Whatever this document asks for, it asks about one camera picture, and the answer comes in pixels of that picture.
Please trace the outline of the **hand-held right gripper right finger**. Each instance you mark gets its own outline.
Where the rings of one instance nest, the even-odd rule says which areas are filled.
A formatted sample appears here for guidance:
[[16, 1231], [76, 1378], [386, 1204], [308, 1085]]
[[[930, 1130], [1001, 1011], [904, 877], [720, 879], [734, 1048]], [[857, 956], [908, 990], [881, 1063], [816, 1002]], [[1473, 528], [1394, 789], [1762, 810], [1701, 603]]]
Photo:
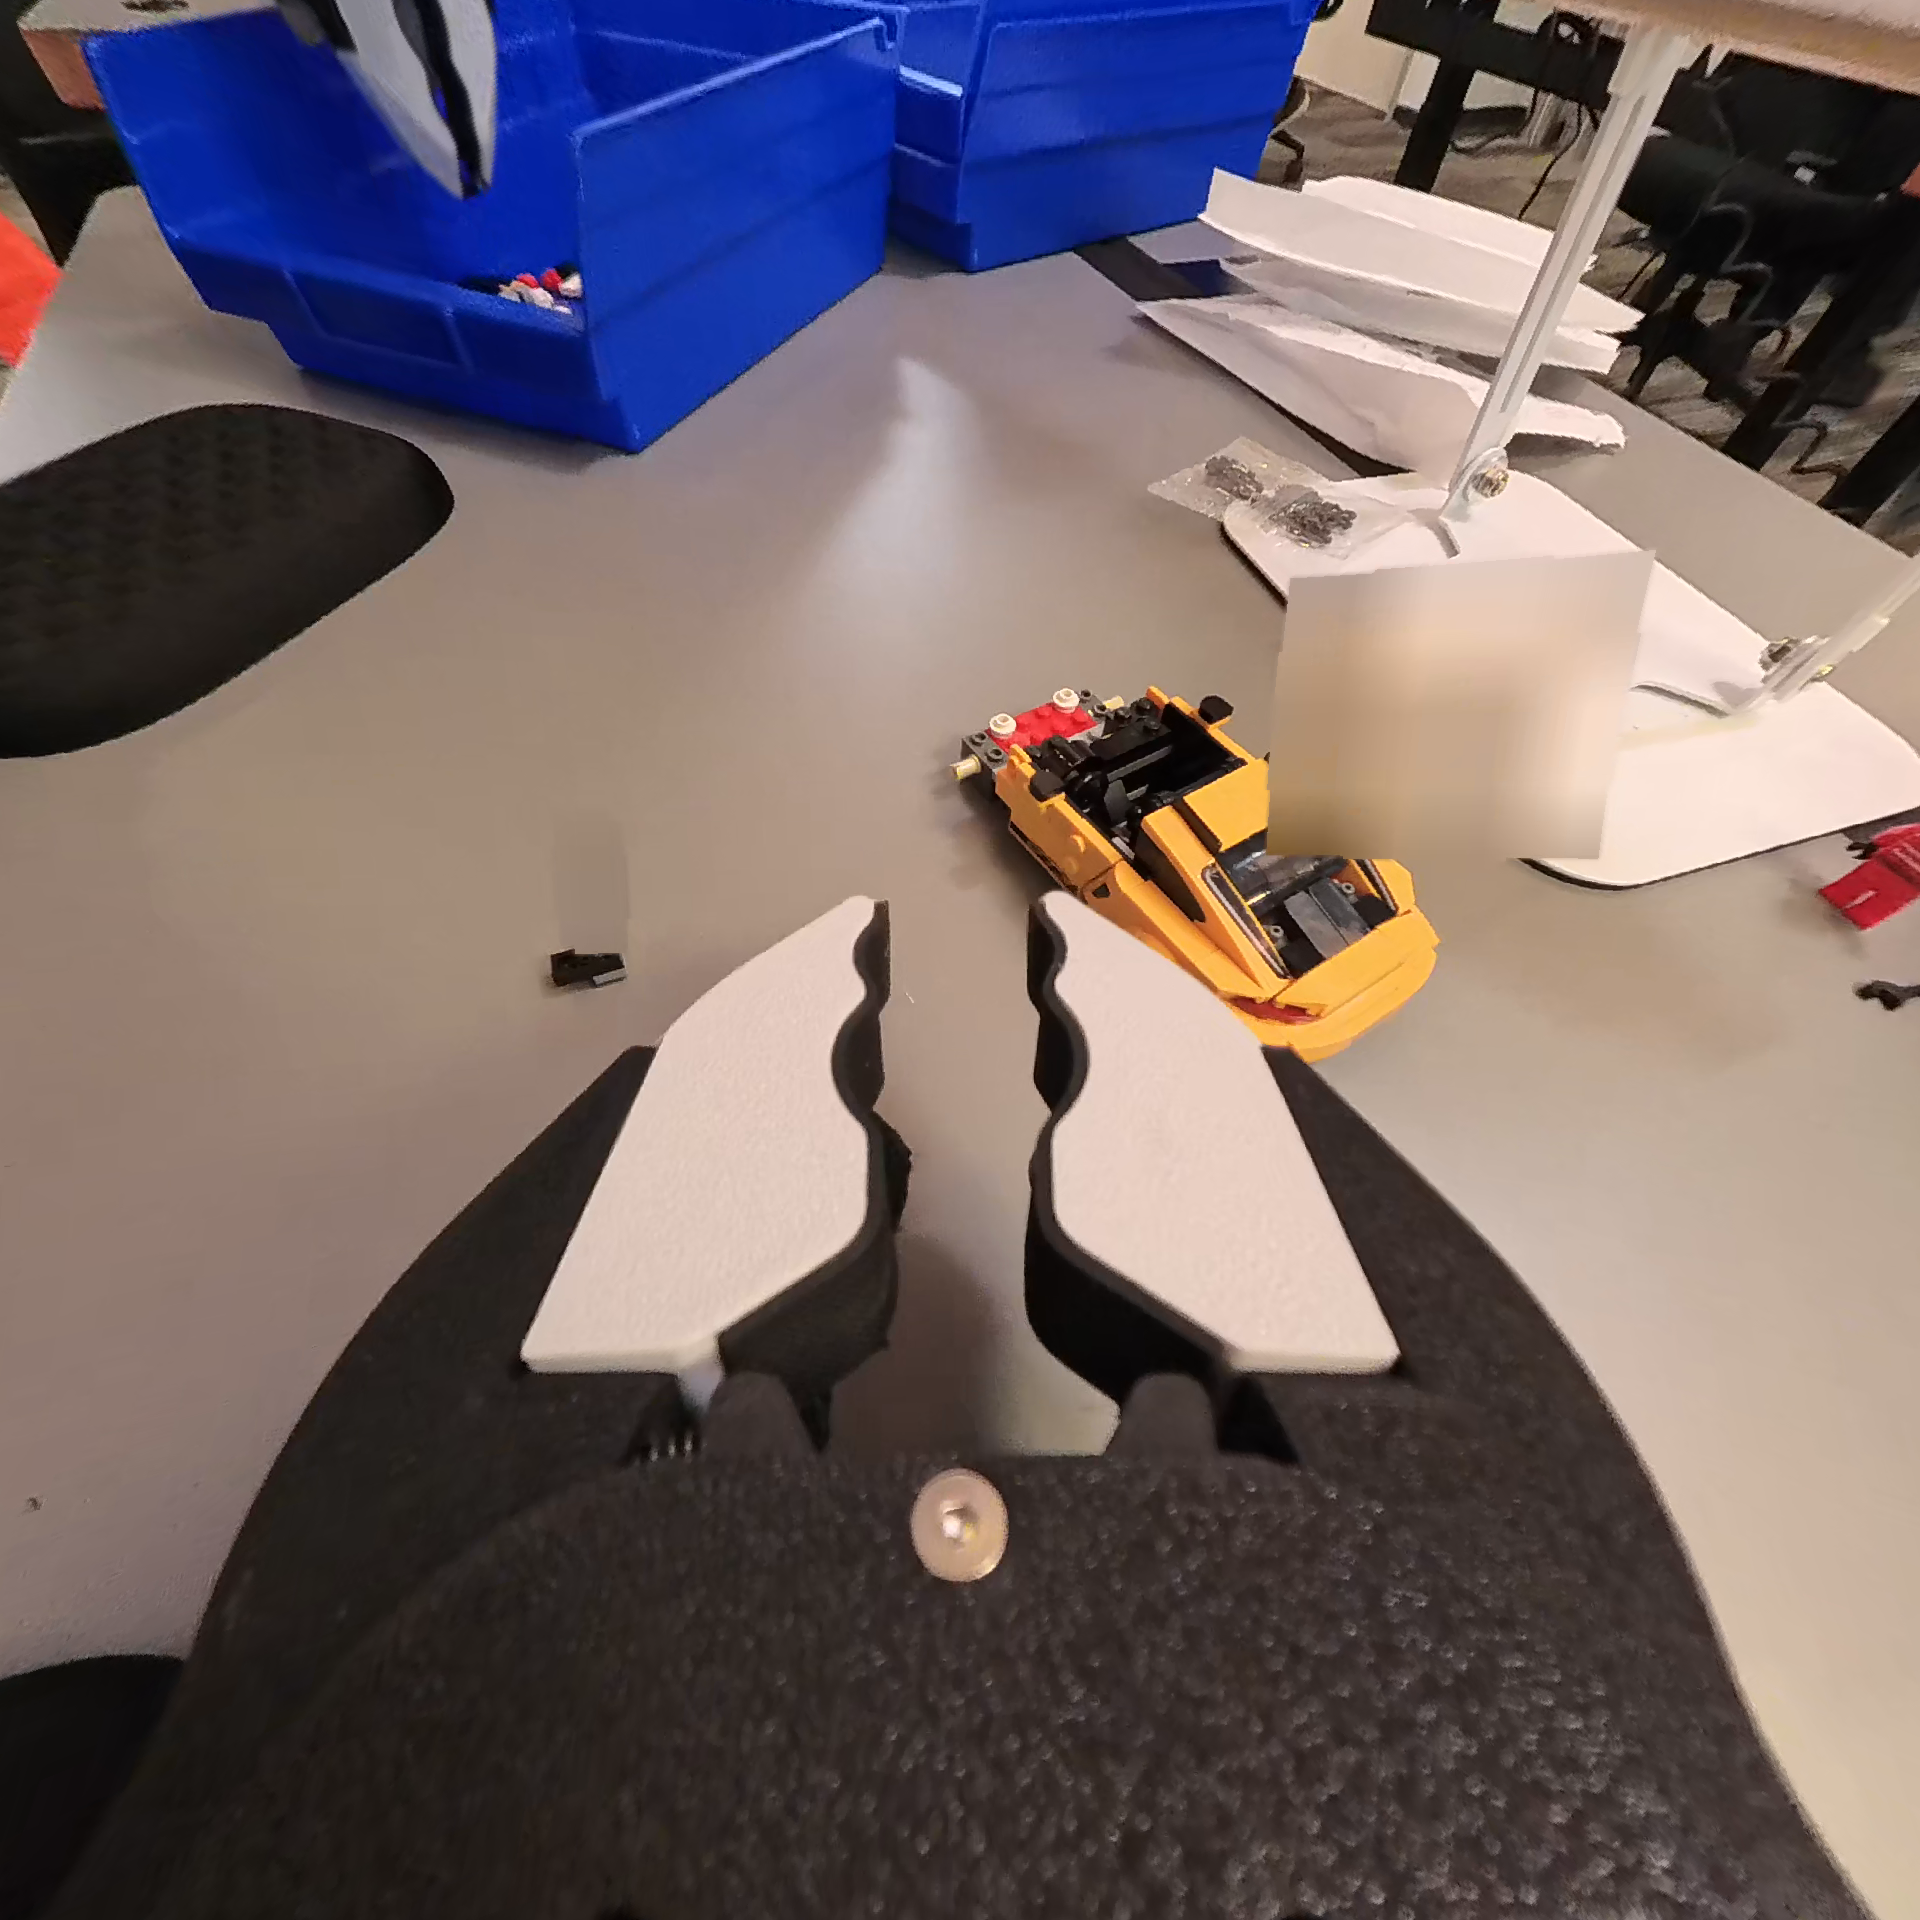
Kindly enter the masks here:
[[1044, 1123], [1030, 1279], [1086, 1282], [1240, 1375], [1386, 1375], [1402, 1360], [1258, 1037], [1069, 894], [1030, 910]]

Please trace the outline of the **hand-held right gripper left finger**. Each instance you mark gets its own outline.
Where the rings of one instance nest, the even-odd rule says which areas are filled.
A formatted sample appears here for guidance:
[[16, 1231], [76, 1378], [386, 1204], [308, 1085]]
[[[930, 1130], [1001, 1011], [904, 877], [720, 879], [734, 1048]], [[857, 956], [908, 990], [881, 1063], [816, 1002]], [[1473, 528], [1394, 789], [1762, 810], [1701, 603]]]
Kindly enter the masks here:
[[524, 1334], [529, 1372], [816, 1394], [883, 1339], [889, 967], [888, 903], [850, 895], [666, 1029]]

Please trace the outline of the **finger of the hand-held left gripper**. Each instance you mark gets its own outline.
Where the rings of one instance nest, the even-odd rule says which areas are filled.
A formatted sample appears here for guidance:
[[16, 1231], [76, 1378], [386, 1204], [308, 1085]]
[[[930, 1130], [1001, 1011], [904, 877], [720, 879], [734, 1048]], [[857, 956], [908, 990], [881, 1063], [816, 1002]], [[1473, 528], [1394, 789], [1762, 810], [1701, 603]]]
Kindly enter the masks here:
[[497, 159], [497, 24], [492, 2], [448, 2], [448, 130], [458, 164], [458, 192], [486, 192]]
[[331, 2], [323, 37], [398, 143], [462, 198], [467, 101], [442, 5]]

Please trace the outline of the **blue bin with lego pieces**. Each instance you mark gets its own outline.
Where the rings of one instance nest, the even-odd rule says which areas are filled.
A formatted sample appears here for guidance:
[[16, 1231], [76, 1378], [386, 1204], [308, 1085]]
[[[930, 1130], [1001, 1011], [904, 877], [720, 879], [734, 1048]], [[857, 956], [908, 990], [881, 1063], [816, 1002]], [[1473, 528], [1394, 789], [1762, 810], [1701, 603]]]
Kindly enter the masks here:
[[[204, 304], [302, 370], [641, 451], [883, 263], [889, 24], [846, 5], [507, 2], [497, 159], [452, 198], [269, 8], [88, 61]], [[574, 315], [467, 277], [571, 263]]]

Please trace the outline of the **yellow lego car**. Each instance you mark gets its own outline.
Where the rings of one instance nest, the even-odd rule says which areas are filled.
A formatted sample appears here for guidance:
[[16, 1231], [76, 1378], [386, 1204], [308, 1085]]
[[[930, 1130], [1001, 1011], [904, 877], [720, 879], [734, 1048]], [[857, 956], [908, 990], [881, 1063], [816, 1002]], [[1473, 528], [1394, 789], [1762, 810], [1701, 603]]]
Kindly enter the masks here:
[[1196, 978], [1256, 1037], [1310, 1063], [1350, 1047], [1434, 975], [1411, 874], [1361, 855], [1275, 855], [1268, 771], [1234, 707], [1163, 687], [1056, 687], [961, 736], [1014, 840], [1081, 906]]

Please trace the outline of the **black dimpled pad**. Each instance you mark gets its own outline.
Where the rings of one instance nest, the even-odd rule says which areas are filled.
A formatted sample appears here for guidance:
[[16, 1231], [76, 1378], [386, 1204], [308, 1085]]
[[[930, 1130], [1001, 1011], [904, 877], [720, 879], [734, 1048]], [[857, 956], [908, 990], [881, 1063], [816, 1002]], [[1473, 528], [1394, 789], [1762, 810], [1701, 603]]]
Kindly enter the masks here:
[[206, 699], [430, 544], [454, 495], [390, 432], [211, 403], [3, 485], [3, 758]]

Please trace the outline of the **empty blue storage bin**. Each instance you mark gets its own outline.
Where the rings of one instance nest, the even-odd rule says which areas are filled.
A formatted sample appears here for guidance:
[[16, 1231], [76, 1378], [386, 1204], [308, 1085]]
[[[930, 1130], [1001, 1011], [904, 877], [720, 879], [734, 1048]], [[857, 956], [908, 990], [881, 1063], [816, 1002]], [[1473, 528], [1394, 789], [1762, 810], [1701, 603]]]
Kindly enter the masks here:
[[883, 5], [892, 229], [987, 272], [1196, 219], [1258, 174], [1314, 2]]

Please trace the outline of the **clear bag of black parts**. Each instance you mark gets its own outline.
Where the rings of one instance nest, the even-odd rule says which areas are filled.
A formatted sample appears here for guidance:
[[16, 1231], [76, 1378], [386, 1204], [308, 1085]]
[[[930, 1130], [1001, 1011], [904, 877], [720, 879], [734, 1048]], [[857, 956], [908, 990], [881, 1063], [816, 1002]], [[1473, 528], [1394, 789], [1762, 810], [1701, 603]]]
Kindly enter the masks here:
[[1361, 512], [1329, 491], [1326, 476], [1246, 437], [1146, 491], [1221, 525], [1240, 515], [1258, 534], [1307, 552], [1345, 552], [1361, 539]]

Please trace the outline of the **red plastic piece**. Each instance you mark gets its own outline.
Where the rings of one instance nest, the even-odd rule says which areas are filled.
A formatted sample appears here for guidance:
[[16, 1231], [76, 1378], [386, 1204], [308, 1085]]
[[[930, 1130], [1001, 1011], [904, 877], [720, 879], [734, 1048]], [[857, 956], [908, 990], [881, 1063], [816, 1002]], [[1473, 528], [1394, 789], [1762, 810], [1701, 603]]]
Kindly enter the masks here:
[[1818, 888], [1852, 928], [1873, 931], [1918, 903], [1918, 823], [1884, 827], [1852, 844], [1856, 863]]

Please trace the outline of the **black office chair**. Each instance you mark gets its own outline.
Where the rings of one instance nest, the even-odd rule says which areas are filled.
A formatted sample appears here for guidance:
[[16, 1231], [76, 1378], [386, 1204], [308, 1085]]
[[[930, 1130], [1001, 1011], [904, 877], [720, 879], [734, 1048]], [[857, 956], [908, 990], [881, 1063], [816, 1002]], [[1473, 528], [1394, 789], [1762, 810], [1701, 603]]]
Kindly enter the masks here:
[[1640, 322], [1621, 341], [1636, 356], [1626, 396], [1642, 398], [1674, 360], [1706, 400], [1745, 419], [1771, 383], [1755, 373], [1761, 350], [1784, 350], [1773, 375], [1786, 376], [1809, 301], [1862, 290], [1865, 336], [1789, 421], [1809, 432], [1793, 472], [1840, 477], [1813, 456], [1842, 415], [1877, 398], [1882, 348], [1916, 317], [1916, 239], [1884, 226], [1916, 159], [1910, 92], [1754, 55], [1685, 68], [1619, 196], [1650, 263], [1632, 299]]

